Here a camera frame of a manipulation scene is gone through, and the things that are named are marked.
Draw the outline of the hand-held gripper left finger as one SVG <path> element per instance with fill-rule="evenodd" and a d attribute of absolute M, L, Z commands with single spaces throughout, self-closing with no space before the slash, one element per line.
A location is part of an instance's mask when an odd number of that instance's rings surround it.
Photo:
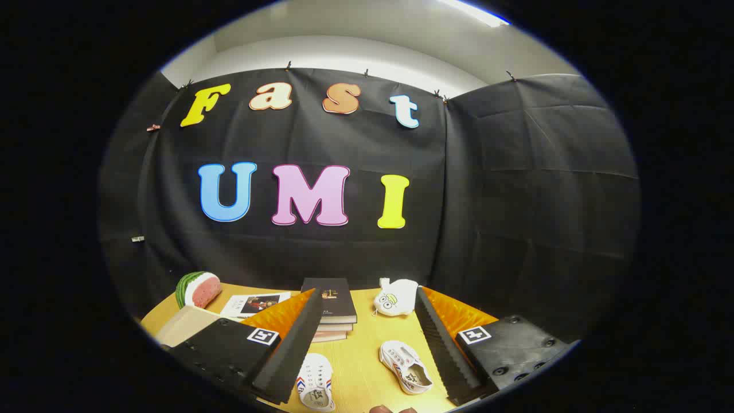
<path fill-rule="evenodd" d="M 192 373 L 241 400 L 286 403 L 321 319 L 320 289 L 243 321 L 187 306 L 167 324 L 167 351 Z"/>

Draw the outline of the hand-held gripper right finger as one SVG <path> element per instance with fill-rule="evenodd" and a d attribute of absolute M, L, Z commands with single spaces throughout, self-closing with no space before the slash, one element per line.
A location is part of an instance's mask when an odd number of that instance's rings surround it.
<path fill-rule="evenodd" d="M 415 314 L 456 406 L 505 395 L 576 347 L 524 316 L 493 317 L 424 286 L 417 288 Z"/>

